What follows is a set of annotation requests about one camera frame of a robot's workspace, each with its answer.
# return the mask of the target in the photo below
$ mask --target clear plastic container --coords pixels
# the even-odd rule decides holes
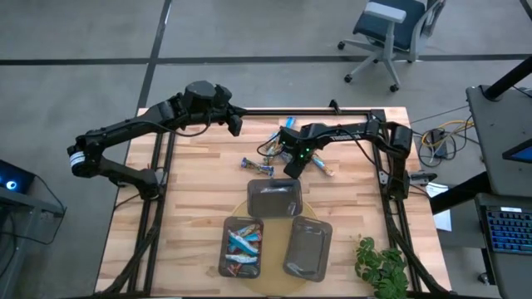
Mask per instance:
[[[283,270],[313,282],[325,278],[333,227],[329,223],[297,216],[284,258]]]
[[[264,223],[258,218],[247,217],[229,217],[224,221],[224,235],[222,237],[222,246],[219,255],[218,272],[223,277],[236,277],[236,278],[257,278],[260,275],[260,262],[262,256],[262,239],[258,242],[253,242],[259,250],[257,255],[257,262],[253,264],[240,264],[228,260],[226,254],[239,254],[238,252],[230,251],[229,244],[229,231],[236,233],[240,229],[245,229],[250,225],[258,225],[258,231],[260,234],[264,232]]]
[[[253,179],[248,183],[248,214],[252,217],[294,217],[303,211],[297,179]]]

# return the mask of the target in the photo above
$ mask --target candy bar wrapper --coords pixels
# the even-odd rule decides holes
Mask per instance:
[[[250,256],[247,256],[245,254],[239,254],[239,255],[236,255],[236,254],[226,254],[225,255],[225,258],[228,260],[228,261],[234,261],[234,262],[238,262],[238,263],[241,263],[241,264],[250,264],[250,263],[256,263],[257,262],[257,257],[250,257]]]
[[[245,237],[253,233],[254,231],[258,230],[259,228],[260,226],[258,224],[251,224],[245,228],[239,229],[238,231],[236,231],[236,234],[239,235],[240,237]]]
[[[232,233],[229,231],[229,242],[235,245],[237,248],[242,249],[244,252],[250,255],[257,255],[259,254],[259,250],[257,248],[254,248],[249,244],[248,241],[244,240],[241,236]]]
[[[320,158],[317,154],[313,154],[313,162],[316,164],[318,168],[320,168],[327,176],[334,176],[334,171],[332,171],[330,168],[328,168],[325,165],[325,162],[323,162],[322,158]]]
[[[292,160],[292,155],[289,153],[281,153],[279,156],[281,156],[281,159],[283,159],[284,163],[289,163],[290,160]]]
[[[239,274],[239,270],[240,268],[242,267],[242,264],[241,263],[238,263],[238,264],[230,264],[229,267],[227,267],[227,271],[229,271],[231,273],[231,275],[233,275],[234,277],[237,276],[237,274]]]
[[[248,275],[251,275],[253,277],[258,276],[259,274],[258,268],[253,264],[242,265],[242,267],[240,268],[240,272],[247,273]]]
[[[240,166],[246,169],[256,169],[260,173],[267,174],[270,177],[273,176],[273,172],[274,172],[273,166],[267,166],[267,165],[261,165],[261,164],[255,163],[252,160],[247,159],[246,157],[242,159],[242,163],[240,164]]]
[[[244,237],[244,240],[248,242],[259,242],[263,239],[263,236],[260,234],[260,231],[257,231],[256,233],[251,233]]]
[[[295,117],[290,116],[286,119],[285,127],[291,129],[295,123],[296,123]],[[270,137],[270,139],[273,138],[276,134],[278,134],[278,132],[273,134]],[[267,155],[275,154],[280,150],[281,145],[278,143],[278,140],[279,140],[279,137],[275,138],[274,140],[272,140],[270,143],[266,145],[268,148],[268,150],[266,151]],[[270,165],[272,163],[273,158],[274,157],[264,157],[263,159],[264,164]]]
[[[233,245],[233,244],[230,244],[228,247],[227,247],[227,250],[231,253],[234,253],[238,250],[239,248],[236,247],[236,245]]]

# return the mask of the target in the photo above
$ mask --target green leaves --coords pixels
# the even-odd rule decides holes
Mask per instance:
[[[363,238],[359,245],[355,273],[373,286],[375,297],[406,298],[408,279],[404,273],[406,263],[401,257],[401,251],[390,248],[377,252],[375,242],[370,237]]]

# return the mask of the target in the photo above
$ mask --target wooden table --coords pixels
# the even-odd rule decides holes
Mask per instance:
[[[409,125],[405,108],[384,109],[387,120]],[[241,169],[240,161],[244,156],[260,161],[262,157],[255,151],[257,146],[284,125],[285,120],[284,116],[244,117],[240,137],[236,138],[226,126],[217,125],[194,138],[177,138],[151,289],[153,296],[260,296],[239,279],[218,274],[222,225],[235,207],[246,200],[247,183],[251,179],[265,178],[254,171]],[[296,128],[311,122],[336,125],[363,121],[362,116],[298,116]],[[187,132],[201,129],[201,126],[191,126]],[[154,141],[155,134],[132,140],[126,164],[135,169],[146,168]],[[372,156],[371,144],[366,141],[361,144]],[[336,175],[329,178],[315,165],[309,164],[300,180],[303,201],[310,204],[320,220],[332,224],[334,229],[327,275],[323,282],[308,282],[291,295],[371,295],[371,287],[355,274],[354,249],[359,234],[373,237],[377,248],[388,247],[375,167],[351,141],[332,143],[319,154]],[[275,178],[286,178],[283,162],[278,159],[274,165]],[[420,168],[415,146],[407,168],[410,172]],[[122,189],[117,203],[136,193],[133,188]],[[141,200],[135,199],[115,211],[97,291],[108,287],[131,257],[141,206]],[[428,200],[410,194],[405,207],[417,256],[443,287],[451,289]],[[140,266],[141,281],[144,269],[145,262]]]

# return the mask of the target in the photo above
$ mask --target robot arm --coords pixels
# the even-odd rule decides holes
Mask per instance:
[[[382,137],[384,130],[391,131],[389,143]],[[286,127],[279,131],[282,151],[291,154],[292,159],[284,168],[284,173],[296,179],[311,161],[315,150],[322,150],[331,142],[368,140],[377,148],[392,157],[387,192],[396,199],[405,199],[410,186],[406,171],[406,158],[410,154],[412,131],[395,122],[369,120],[366,123],[350,125],[309,124],[299,132]]]
[[[232,106],[229,103],[231,96],[223,86],[197,81],[189,84],[184,94],[178,93],[153,105],[141,116],[77,136],[76,144],[67,149],[72,173],[83,178],[102,175],[114,184],[133,184],[143,199],[155,199],[161,188],[153,169],[131,169],[106,159],[103,151],[148,133],[184,130],[187,125],[227,123],[229,132],[238,136],[242,126],[240,116],[246,110]]]

